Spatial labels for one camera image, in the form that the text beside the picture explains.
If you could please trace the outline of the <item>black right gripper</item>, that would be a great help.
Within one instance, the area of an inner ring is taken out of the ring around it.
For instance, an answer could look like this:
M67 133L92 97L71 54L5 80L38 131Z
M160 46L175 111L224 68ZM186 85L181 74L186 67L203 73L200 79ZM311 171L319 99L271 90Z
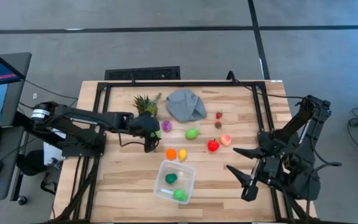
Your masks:
M241 172L233 166L226 167L241 183L241 187L245 188L251 185L256 185L257 182L278 187L280 185L280 174L282 171L282 156L283 154L266 155L258 147L256 149L241 149L234 147L233 150L249 159L257 159L257 162L252 169L251 176Z

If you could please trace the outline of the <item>red toy bell pepper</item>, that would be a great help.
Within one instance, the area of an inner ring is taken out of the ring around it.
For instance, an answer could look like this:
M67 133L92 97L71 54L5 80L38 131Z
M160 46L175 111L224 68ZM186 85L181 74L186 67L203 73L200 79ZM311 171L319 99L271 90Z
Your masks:
M207 143L207 148L208 148L209 152L215 152L219 149L219 147L220 147L220 144L215 139L209 140Z

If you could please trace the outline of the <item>grey cloth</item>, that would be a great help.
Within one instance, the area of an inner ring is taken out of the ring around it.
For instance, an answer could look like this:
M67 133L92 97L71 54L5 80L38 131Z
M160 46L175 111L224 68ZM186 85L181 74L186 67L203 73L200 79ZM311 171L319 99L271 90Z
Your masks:
M181 123L199 121L207 117L202 99L189 89L176 90L168 95L166 108Z

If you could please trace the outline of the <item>green oval toy fruit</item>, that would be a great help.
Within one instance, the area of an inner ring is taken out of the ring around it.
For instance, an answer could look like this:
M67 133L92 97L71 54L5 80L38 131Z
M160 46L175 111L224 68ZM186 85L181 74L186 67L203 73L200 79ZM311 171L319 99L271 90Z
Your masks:
M185 132L185 137L187 139L196 139L200 134L200 130L197 128L189 128L186 132Z

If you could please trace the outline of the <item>clear plastic tupperware container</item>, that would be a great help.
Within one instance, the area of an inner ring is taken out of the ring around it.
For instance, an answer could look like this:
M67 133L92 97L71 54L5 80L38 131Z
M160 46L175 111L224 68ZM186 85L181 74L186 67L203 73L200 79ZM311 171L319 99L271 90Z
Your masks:
M177 181L174 184L167 184L165 176L167 174L176 174ZM173 161L163 161L160 165L154 186L154 195L171 202L186 205L190 202L195 184L196 171L194 168ZM177 189L183 189L188 196L186 202L180 202L173 199L173 192Z

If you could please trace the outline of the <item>bright green toy fruit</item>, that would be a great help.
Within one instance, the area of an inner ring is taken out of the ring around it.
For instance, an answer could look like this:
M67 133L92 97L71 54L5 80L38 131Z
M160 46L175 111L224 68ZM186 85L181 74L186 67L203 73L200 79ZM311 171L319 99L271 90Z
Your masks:
M177 189L173 192L173 199L180 202L186 202L188 200L188 196L183 189Z

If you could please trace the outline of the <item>small potted succulent plant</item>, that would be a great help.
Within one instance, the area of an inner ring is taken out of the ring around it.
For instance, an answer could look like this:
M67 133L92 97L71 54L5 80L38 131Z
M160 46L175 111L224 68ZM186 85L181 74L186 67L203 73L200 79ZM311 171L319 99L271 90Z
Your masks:
M156 116L158 113L158 101L161 99L162 94L158 93L157 96L151 100L148 96L137 95L134 97L133 106L136 107L139 114L149 112L152 116Z

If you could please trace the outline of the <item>black floor vent grille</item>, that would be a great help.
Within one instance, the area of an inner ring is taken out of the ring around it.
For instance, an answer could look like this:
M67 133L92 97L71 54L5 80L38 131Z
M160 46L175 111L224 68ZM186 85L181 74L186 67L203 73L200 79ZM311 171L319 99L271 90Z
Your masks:
M105 80L180 80L180 67L147 67L105 70Z

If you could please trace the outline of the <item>white paper sheet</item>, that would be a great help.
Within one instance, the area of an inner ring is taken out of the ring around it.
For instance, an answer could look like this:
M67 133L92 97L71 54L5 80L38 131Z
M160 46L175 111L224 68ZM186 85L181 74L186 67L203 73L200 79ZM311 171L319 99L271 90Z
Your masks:
M44 164L49 165L53 159L62 161L62 150L44 142Z

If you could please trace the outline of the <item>black rounded bag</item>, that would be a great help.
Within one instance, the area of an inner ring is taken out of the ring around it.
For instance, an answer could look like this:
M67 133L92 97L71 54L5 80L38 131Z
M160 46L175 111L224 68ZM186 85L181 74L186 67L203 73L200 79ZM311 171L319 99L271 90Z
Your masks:
M17 156L16 166L21 172L28 176L34 176L45 172L47 167L44 165L44 151L30 151L27 155Z

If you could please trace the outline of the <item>grey desk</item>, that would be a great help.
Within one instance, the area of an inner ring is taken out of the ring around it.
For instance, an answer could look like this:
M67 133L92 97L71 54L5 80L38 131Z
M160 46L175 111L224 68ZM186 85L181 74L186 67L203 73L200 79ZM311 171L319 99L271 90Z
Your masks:
M17 111L24 82L7 85L4 105L0 117L0 160L4 166L0 172L0 200L10 197L11 201L19 198L23 174L16 167L20 149L25 149L22 138L28 134L22 125L27 117Z

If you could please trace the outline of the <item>black aluminium table frame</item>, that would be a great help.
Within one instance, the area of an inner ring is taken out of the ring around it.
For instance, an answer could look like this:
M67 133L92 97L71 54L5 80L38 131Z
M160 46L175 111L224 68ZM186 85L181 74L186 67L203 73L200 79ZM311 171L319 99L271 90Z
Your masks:
M111 82L98 90L98 82L84 82L78 107L84 110L134 111L136 95L166 98L175 90L187 88L198 95L207 117L190 123L173 123L173 129L162 136L156 149L146 153L141 140L128 135L107 135L104 156L99 162L90 220L93 223L120 222L272 222L276 215L286 216L281 193L272 194L269 187L259 184L253 202L241 199L242 188L227 165L249 173L255 162L233 148L257 147L257 133L261 128L283 127L291 120L289 101L280 81L267 81L268 96L253 94L251 89L234 86L228 80L179 80L173 83L142 81L138 86L129 82ZM216 113L223 116L216 119ZM220 121L221 129L214 124ZM197 128L196 139L187 139L185 132ZM223 134L232 137L230 146L220 142ZM220 147L209 152L207 143L215 139ZM190 202L186 205L154 195L158 170L165 160L167 149L186 149L185 164L196 171Z

